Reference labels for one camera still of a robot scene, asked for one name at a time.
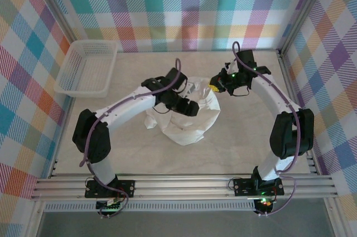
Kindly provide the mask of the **white t-shirt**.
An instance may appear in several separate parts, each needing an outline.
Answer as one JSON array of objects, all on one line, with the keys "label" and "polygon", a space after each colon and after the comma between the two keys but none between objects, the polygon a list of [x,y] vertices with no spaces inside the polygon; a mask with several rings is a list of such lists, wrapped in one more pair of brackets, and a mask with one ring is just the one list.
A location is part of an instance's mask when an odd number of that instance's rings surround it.
[{"label": "white t-shirt", "polygon": [[209,79],[193,76],[188,81],[195,83],[196,89],[191,94],[185,91],[182,94],[198,103],[199,111],[195,117],[168,111],[163,104],[159,104],[146,111],[144,120],[147,129],[158,126],[165,136],[181,146],[203,139],[204,133],[213,126],[220,114],[220,105],[209,87]]}]

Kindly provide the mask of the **white plastic mesh basket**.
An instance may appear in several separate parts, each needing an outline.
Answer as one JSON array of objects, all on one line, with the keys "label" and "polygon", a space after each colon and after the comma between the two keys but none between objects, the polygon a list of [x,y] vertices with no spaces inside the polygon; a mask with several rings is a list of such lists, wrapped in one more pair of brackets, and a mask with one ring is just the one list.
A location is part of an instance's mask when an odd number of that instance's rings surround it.
[{"label": "white plastic mesh basket", "polygon": [[54,91],[73,98],[106,97],[117,52],[117,41],[74,41],[61,65]]}]

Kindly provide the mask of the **right controller board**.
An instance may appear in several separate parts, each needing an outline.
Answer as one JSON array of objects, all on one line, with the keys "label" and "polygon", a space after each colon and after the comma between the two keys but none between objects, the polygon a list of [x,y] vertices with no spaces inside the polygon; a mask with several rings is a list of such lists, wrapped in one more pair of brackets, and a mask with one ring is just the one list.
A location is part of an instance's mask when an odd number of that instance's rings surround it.
[{"label": "right controller board", "polygon": [[254,200],[254,207],[257,212],[271,212],[273,209],[273,202],[270,199],[256,199]]}]

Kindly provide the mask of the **controller board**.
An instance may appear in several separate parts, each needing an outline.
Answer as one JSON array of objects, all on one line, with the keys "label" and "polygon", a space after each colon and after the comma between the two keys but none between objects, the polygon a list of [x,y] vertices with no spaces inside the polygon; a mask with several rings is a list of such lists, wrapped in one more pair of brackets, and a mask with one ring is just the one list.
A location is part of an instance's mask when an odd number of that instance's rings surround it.
[{"label": "controller board", "polygon": [[97,201],[95,203],[95,208],[102,211],[118,211],[120,209],[121,202],[114,200]]},{"label": "controller board", "polygon": [[256,199],[254,200],[254,207],[257,212],[271,212],[273,209],[273,202],[270,199]]}]

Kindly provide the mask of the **left controller board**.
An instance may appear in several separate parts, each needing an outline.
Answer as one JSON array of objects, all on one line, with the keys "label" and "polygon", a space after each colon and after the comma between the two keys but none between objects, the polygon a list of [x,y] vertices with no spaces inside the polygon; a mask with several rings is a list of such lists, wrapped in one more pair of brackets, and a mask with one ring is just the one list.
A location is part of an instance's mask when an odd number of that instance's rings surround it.
[{"label": "left controller board", "polygon": [[121,202],[114,200],[97,201],[95,203],[95,208],[102,211],[118,211],[120,209]]}]

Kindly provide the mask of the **aluminium right table side rail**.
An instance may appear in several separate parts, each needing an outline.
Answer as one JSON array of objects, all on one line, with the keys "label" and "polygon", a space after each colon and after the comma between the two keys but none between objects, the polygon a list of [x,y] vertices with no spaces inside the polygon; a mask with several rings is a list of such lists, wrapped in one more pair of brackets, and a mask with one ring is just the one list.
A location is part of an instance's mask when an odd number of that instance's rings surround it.
[{"label": "aluminium right table side rail", "polygon": [[[292,99],[293,102],[298,104],[298,99],[297,99],[295,90],[294,90],[293,85],[292,85],[291,77],[290,77],[290,75],[288,73],[288,70],[287,70],[286,64],[284,62],[284,59],[282,58],[282,55],[279,52],[277,53],[277,59],[278,59],[279,66],[281,68],[282,76],[283,76],[283,79],[284,79],[284,82],[285,82],[285,86],[286,86],[286,89],[287,89],[287,94]],[[316,163],[315,163],[315,160],[314,160],[314,157],[313,157],[313,154],[312,154],[312,150],[307,151],[305,153],[305,158],[306,158],[306,161],[307,161],[307,165],[308,165],[310,174],[319,175],[318,170],[316,168]]]}]

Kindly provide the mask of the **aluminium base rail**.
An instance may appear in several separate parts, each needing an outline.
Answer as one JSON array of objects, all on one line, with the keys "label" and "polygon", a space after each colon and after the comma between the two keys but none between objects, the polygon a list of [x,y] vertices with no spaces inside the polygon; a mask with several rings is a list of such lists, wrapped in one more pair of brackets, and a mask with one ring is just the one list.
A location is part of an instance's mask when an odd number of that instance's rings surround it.
[{"label": "aluminium base rail", "polygon": [[[239,175],[122,175],[135,200],[231,200]],[[37,181],[32,200],[84,200],[93,178],[86,174],[55,175]],[[271,197],[287,199],[333,198],[337,189],[330,176],[314,173],[284,177]]]}]

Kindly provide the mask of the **aluminium right frame post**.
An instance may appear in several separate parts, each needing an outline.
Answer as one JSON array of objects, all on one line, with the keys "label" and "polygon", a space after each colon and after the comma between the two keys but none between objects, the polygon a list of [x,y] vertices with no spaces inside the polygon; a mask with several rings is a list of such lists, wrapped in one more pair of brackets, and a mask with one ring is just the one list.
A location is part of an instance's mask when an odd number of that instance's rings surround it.
[{"label": "aluminium right frame post", "polygon": [[299,30],[301,29],[308,14],[312,10],[315,2],[316,0],[299,0],[297,5],[300,6],[300,8],[298,9],[296,18],[293,19],[289,25],[287,25],[289,29],[286,31],[287,33],[285,36],[282,37],[281,43],[278,46],[278,51],[281,57],[287,53],[288,49],[293,44],[293,41],[297,37]]}]

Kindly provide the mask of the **aluminium frame post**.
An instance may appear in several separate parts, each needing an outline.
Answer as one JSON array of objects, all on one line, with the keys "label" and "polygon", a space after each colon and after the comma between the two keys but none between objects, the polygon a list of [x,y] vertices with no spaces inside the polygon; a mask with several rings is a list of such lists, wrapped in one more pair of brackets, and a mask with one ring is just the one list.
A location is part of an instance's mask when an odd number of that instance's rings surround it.
[{"label": "aluminium frame post", "polygon": [[57,0],[44,0],[54,16],[54,19],[58,22],[60,28],[62,29],[64,35],[69,40],[70,43],[77,40],[77,37],[74,34],[74,31],[71,29],[69,23],[67,22],[63,11],[60,9],[60,6]]},{"label": "aluminium frame post", "polygon": [[312,10],[315,2],[316,0],[299,0],[297,5],[300,6],[300,8],[298,9],[296,18],[293,19],[289,25],[287,25],[289,29],[286,31],[287,33],[285,36],[282,37],[281,43],[278,46],[278,51],[281,57],[287,53],[288,49],[293,44],[293,41],[297,37],[299,30],[301,29],[308,14]]}]

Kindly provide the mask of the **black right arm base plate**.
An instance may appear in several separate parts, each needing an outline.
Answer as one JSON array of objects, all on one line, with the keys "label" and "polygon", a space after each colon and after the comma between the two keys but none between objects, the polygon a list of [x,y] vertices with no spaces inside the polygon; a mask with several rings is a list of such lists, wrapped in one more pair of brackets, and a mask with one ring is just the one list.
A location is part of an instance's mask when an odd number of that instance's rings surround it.
[{"label": "black right arm base plate", "polygon": [[269,181],[260,181],[257,178],[233,179],[235,196],[283,196],[282,180],[276,178]]}]

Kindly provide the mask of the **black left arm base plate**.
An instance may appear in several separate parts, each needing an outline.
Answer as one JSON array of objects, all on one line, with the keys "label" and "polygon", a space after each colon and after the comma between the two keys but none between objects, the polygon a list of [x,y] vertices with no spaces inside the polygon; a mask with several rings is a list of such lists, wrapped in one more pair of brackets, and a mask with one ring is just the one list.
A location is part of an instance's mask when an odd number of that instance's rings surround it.
[{"label": "black left arm base plate", "polygon": [[[135,185],[135,180],[114,180],[108,184],[109,187],[124,191],[129,198],[134,196]],[[119,195],[123,197],[123,194],[103,187],[96,180],[89,180],[86,183],[85,198],[114,198]]]}]

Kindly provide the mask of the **aluminium left frame post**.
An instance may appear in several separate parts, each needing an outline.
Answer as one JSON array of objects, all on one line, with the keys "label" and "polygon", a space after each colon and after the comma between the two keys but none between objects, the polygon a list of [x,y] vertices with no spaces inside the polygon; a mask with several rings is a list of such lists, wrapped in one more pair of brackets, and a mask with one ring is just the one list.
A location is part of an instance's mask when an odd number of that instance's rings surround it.
[{"label": "aluminium left frame post", "polygon": [[54,16],[54,19],[58,22],[60,28],[62,29],[64,35],[69,40],[70,43],[77,40],[77,37],[74,34],[74,31],[71,29],[69,23],[67,22],[63,11],[60,9],[60,6],[57,0],[44,0]]}]

